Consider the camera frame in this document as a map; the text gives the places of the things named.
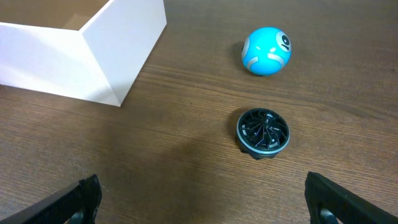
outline billiard ball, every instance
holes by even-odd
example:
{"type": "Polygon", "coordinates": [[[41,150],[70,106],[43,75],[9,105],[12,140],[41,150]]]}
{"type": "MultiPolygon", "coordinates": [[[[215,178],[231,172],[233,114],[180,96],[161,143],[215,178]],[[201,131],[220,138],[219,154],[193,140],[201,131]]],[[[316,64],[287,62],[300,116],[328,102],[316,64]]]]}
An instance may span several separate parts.
{"type": "Polygon", "coordinates": [[[264,27],[244,41],[243,65],[256,75],[269,76],[281,70],[292,54],[292,43],[280,29],[264,27]]]}

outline box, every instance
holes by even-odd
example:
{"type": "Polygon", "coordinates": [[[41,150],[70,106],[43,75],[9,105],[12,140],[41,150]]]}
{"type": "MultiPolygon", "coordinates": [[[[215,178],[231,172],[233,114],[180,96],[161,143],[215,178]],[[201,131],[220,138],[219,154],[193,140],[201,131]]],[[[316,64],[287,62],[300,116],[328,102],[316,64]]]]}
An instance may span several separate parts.
{"type": "Polygon", "coordinates": [[[163,0],[0,0],[0,84],[121,106],[163,0]]]}

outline brown tabletop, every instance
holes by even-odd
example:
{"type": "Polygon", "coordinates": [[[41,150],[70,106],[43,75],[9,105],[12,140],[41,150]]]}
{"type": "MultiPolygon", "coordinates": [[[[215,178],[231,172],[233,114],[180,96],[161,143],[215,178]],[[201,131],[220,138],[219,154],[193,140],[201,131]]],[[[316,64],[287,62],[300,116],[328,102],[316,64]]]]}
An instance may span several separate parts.
{"type": "Polygon", "coordinates": [[[165,8],[121,108],[0,86],[0,219],[97,174],[97,223],[308,223],[308,171],[398,216],[396,0],[165,8]],[[271,77],[240,59],[263,26],[293,46],[271,77]],[[255,161],[234,140],[239,115],[257,107],[290,127],[274,159],[255,161]]]}

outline open box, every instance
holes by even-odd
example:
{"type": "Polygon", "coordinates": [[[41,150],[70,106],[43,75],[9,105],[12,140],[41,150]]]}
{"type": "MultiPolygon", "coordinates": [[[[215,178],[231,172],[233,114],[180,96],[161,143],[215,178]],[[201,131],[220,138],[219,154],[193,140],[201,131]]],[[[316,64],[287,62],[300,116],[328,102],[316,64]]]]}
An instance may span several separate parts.
{"type": "Polygon", "coordinates": [[[163,0],[0,0],[0,84],[120,106],[163,0]]]}

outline black round object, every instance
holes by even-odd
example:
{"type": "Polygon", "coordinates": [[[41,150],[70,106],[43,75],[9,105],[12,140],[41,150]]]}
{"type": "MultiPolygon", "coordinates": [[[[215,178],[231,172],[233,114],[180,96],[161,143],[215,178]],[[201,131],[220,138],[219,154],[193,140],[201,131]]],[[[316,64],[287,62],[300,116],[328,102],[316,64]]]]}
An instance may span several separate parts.
{"type": "Polygon", "coordinates": [[[289,127],[272,110],[251,109],[242,114],[236,127],[241,151],[255,159],[275,157],[289,143],[289,127]]]}

